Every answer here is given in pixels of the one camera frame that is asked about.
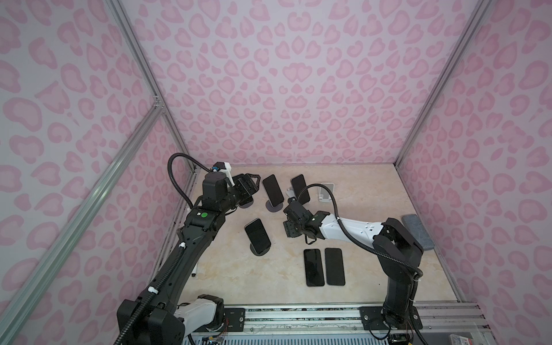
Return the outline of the silver folding phone stand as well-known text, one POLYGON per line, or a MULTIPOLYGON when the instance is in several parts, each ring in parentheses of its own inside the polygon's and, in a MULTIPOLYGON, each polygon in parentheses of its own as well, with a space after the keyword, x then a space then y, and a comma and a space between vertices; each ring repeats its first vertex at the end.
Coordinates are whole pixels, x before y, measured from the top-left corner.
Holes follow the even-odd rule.
POLYGON ((319 187, 319 202, 330 203, 332 201, 331 193, 334 193, 334 183, 322 183, 322 187, 319 187))

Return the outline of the purple edged black phone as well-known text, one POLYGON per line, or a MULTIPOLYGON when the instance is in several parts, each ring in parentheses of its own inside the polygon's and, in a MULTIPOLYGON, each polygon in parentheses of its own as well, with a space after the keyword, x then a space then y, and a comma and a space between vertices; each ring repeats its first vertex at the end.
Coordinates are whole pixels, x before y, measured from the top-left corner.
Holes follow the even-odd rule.
POLYGON ((345 286, 346 278, 342 250, 339 248, 326 248, 324 254, 326 283, 332 286, 345 286))

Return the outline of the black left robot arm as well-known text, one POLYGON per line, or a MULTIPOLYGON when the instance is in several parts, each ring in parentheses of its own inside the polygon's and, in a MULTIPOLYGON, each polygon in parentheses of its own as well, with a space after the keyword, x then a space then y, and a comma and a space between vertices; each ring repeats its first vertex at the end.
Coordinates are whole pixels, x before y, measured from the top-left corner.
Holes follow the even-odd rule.
POLYGON ((259 175, 224 172, 206 174, 203 193, 178 230, 179 241, 152 282, 136 300, 124 300, 116 312, 119 336, 115 344, 182 344, 196 330, 224 325, 224 301, 200 295, 179 306, 182 291, 201 255, 215 240, 227 214, 253 201, 259 175))

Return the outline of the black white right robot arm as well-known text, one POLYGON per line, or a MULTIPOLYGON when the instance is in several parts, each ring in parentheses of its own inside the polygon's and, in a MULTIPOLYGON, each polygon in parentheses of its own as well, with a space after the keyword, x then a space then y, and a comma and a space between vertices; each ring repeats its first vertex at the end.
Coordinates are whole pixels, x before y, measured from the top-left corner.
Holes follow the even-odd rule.
POLYGON ((318 239, 341 240, 376 255, 388 277, 387 295, 379 314, 388 326, 406 326, 414 314, 413 303, 423 276, 419 265, 424 249, 399 220, 356 221, 340 217, 337 210, 312 213, 299 201, 291 201, 283 212, 286 231, 303 235, 307 244, 318 239))

